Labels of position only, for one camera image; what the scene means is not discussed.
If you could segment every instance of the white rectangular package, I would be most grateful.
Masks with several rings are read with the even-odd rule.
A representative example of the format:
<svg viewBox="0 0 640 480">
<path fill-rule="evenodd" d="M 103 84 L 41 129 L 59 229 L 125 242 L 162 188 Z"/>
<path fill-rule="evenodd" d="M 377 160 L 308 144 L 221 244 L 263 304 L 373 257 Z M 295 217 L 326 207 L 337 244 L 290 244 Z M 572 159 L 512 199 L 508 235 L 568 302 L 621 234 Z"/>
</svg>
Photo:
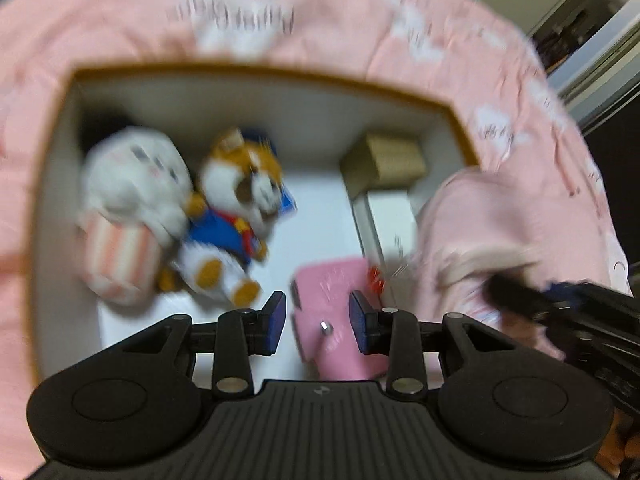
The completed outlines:
<svg viewBox="0 0 640 480">
<path fill-rule="evenodd" d="M 384 306 L 410 309 L 413 280 L 402 270 L 414 252 L 417 226 L 406 190 L 369 191 L 353 201 L 362 251 L 385 279 Z"/>
</svg>

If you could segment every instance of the pink wallet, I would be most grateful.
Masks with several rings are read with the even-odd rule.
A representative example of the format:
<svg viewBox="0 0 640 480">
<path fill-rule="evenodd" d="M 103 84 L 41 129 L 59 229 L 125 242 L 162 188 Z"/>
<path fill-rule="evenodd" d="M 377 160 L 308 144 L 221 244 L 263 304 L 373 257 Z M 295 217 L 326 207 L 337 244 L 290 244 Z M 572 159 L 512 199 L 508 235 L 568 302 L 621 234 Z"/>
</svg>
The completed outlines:
<svg viewBox="0 0 640 480">
<path fill-rule="evenodd" d="M 386 373 L 388 358 L 358 351 L 349 322 L 349 294 L 360 290 L 374 308 L 380 300 L 367 280 L 365 258 L 301 268 L 295 275 L 299 308 L 293 320 L 302 359 L 313 361 L 322 381 L 357 381 Z"/>
</svg>

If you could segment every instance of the plush toy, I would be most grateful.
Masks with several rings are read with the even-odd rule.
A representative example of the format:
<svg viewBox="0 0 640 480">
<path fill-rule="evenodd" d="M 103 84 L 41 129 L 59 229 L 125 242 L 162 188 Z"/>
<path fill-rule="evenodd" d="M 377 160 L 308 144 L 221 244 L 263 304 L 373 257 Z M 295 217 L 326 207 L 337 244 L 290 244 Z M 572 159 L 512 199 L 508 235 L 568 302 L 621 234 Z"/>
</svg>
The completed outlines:
<svg viewBox="0 0 640 480">
<path fill-rule="evenodd" d="M 282 204 L 282 169 L 267 136 L 235 128 L 213 146 L 188 214 L 190 230 L 176 267 L 196 292 L 249 306 L 260 285 L 246 273 L 253 260 L 267 256 L 270 236 Z M 172 288 L 161 276 L 162 290 Z"/>
<path fill-rule="evenodd" d="M 169 138 L 127 127 L 96 144 L 82 170 L 82 276 L 130 305 L 151 292 L 164 252 L 188 227 L 189 171 Z"/>
</svg>

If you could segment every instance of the box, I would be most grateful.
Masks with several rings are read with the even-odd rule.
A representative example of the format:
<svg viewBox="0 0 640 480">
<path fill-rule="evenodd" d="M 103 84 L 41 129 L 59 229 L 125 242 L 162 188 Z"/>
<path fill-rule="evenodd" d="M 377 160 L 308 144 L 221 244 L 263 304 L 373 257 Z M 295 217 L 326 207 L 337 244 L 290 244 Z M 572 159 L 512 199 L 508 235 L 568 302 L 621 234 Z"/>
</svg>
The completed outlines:
<svg viewBox="0 0 640 480">
<path fill-rule="evenodd" d="M 407 192 L 360 195 L 353 202 L 353 217 L 364 255 L 385 280 L 382 305 L 410 310 L 414 280 L 407 263 L 415 250 L 417 225 Z"/>
<path fill-rule="evenodd" d="M 152 298 L 144 308 L 115 308 L 79 279 L 75 244 L 84 153 L 98 139 L 87 126 L 105 110 L 169 135 L 193 173 L 217 134 L 234 125 L 266 129 L 298 206 L 281 220 L 270 256 L 250 273 L 261 285 L 259 308 L 274 290 L 289 295 L 297 269 L 362 255 L 351 201 L 338 162 L 373 127 L 407 132 L 430 158 L 430 174 L 408 192 L 414 206 L 467 164 L 477 163 L 460 122 L 446 105 L 347 78 L 261 66 L 208 62 L 79 70 L 62 90 L 34 168 L 27 308 L 40 378 L 68 367 L 175 313 L 211 322 L 222 307 L 187 292 Z M 288 309 L 293 308 L 289 301 Z M 211 355 L 198 356 L 194 382 L 210 385 Z M 252 360 L 256 388 L 265 378 L 300 380 L 300 359 L 287 321 L 276 355 Z"/>
<path fill-rule="evenodd" d="M 427 166 L 415 137 L 367 132 L 340 161 L 349 197 L 369 189 L 411 186 L 427 174 Z"/>
</svg>

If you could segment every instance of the brown box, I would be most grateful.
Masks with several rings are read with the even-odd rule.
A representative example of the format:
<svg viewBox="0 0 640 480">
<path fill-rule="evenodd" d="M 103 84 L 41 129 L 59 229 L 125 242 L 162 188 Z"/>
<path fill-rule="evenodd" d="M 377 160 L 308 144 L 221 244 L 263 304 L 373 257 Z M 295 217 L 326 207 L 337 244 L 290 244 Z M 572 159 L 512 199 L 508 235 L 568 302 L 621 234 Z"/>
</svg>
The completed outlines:
<svg viewBox="0 0 640 480">
<path fill-rule="evenodd" d="M 404 189 L 427 174 L 418 139 L 368 132 L 340 160 L 352 200 L 369 189 Z"/>
</svg>

